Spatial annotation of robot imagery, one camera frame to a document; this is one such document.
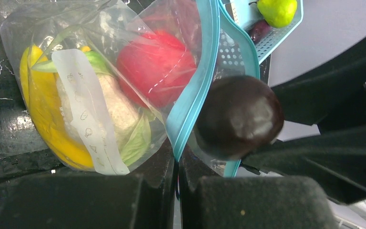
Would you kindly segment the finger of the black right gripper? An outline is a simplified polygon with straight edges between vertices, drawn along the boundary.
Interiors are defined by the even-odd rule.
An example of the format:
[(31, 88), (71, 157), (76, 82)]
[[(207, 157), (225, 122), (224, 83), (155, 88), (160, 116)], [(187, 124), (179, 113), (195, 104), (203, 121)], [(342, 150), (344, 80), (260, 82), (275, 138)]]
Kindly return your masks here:
[(324, 64), (272, 87), (285, 120), (320, 122), (366, 82), (366, 37)]
[(243, 164), (315, 180), (339, 204), (366, 199), (366, 125), (261, 147)]

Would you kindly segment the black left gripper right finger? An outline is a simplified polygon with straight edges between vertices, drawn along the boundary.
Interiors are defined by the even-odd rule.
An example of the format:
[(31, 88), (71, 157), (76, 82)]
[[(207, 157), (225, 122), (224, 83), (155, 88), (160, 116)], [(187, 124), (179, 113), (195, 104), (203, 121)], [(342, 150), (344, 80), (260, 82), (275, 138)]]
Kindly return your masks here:
[(180, 159), (185, 229), (336, 229), (325, 192), (308, 177), (216, 174), (192, 152)]

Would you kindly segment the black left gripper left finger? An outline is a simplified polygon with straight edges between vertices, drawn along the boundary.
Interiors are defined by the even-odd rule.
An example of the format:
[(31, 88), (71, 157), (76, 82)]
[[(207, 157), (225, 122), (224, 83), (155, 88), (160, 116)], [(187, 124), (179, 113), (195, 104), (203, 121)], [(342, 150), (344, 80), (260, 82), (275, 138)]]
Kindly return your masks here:
[(125, 176), (94, 173), (24, 178), (0, 213), (0, 229), (166, 229), (174, 157), (163, 148)]

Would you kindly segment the dark red plum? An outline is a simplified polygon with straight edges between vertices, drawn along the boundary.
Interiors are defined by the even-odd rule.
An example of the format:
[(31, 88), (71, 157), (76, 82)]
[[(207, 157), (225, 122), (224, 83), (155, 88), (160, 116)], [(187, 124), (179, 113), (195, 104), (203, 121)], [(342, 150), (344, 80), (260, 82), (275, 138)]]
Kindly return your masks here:
[(284, 120), (282, 106), (267, 84), (237, 75), (211, 84), (193, 131), (207, 155), (239, 160), (276, 139)]

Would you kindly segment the clear zip top bag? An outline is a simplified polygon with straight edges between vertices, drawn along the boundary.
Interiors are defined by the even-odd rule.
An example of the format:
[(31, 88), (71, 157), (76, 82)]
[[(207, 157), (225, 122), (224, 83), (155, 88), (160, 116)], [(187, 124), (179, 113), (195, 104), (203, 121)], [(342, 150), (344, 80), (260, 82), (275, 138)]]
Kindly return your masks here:
[(179, 160), (210, 85), (260, 77), (255, 45), (219, 0), (24, 3), (0, 26), (39, 134), (63, 164), (135, 170), (169, 139)]

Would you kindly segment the red apple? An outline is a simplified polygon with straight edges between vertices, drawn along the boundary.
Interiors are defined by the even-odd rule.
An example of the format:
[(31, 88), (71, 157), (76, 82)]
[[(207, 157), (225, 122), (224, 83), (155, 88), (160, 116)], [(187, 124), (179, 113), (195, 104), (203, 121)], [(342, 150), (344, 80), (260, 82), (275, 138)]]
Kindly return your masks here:
[(157, 108), (176, 101), (197, 69), (186, 45), (162, 30), (126, 45), (115, 66), (124, 76), (119, 79), (124, 94), (142, 107), (149, 101)]

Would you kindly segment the yellow banana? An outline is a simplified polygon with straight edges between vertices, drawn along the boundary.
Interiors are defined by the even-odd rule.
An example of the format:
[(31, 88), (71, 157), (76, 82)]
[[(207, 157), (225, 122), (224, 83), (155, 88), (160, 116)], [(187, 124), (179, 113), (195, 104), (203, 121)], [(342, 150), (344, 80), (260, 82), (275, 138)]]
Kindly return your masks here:
[(31, 69), (36, 62), (47, 59), (36, 45), (26, 48), (22, 54), (20, 87), (27, 110), (42, 139), (65, 165), (93, 171), (92, 159), (86, 147), (73, 140), (65, 130), (56, 85), (58, 75)]

